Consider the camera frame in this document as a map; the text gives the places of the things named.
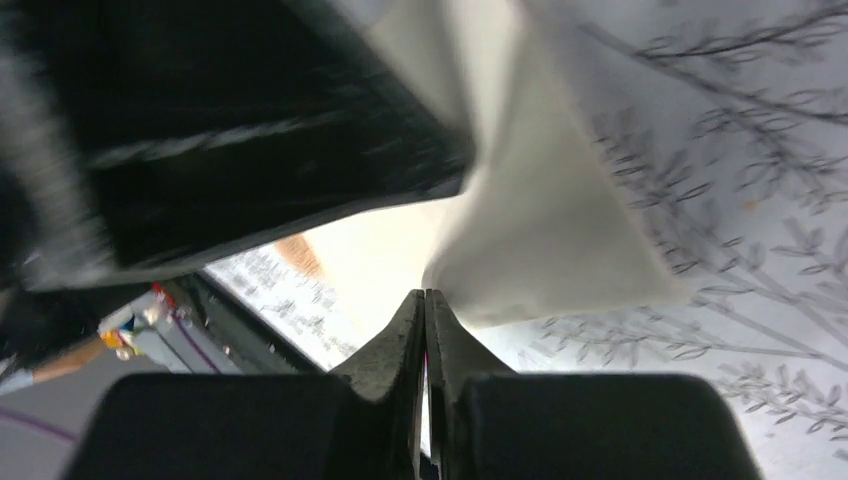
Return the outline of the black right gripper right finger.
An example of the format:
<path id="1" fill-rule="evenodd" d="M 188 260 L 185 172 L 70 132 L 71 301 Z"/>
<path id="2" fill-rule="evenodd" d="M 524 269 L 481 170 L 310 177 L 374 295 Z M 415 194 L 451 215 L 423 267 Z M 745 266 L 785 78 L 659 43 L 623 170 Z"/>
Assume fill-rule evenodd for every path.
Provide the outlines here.
<path id="1" fill-rule="evenodd" d="M 519 373 L 425 294 L 431 456 L 444 479 L 757 479 L 717 391 L 684 374 Z"/>

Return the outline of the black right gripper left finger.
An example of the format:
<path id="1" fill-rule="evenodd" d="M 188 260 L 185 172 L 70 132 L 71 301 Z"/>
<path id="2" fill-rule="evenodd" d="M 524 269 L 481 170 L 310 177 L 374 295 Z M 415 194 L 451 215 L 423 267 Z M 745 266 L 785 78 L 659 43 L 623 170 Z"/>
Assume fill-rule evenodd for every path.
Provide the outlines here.
<path id="1" fill-rule="evenodd" d="M 136 374 L 103 397 L 67 479 L 415 479 L 423 307 L 326 373 Z"/>

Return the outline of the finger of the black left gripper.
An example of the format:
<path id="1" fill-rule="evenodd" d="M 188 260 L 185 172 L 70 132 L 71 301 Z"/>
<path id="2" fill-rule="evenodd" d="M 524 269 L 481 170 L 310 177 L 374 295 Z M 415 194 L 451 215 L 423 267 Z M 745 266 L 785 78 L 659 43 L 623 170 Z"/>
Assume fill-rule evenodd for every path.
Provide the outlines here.
<path id="1" fill-rule="evenodd" d="M 450 197 L 473 152 L 328 1 L 1 5 L 1 262 L 31 291 Z"/>

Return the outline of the beige letter paper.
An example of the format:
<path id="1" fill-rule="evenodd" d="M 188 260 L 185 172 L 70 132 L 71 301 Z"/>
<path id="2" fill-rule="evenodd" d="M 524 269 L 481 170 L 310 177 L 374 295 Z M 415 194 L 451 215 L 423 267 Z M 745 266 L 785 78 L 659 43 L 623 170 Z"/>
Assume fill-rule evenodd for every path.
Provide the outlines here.
<path id="1" fill-rule="evenodd" d="M 413 288 L 441 291 L 468 327 L 576 314 L 582 356 L 635 366 L 643 340 L 604 310 L 684 288 L 624 205 L 541 24 L 520 1 L 362 1 L 342 9 L 473 159 L 456 196 L 356 214 L 281 240 L 322 274 L 365 336 Z"/>

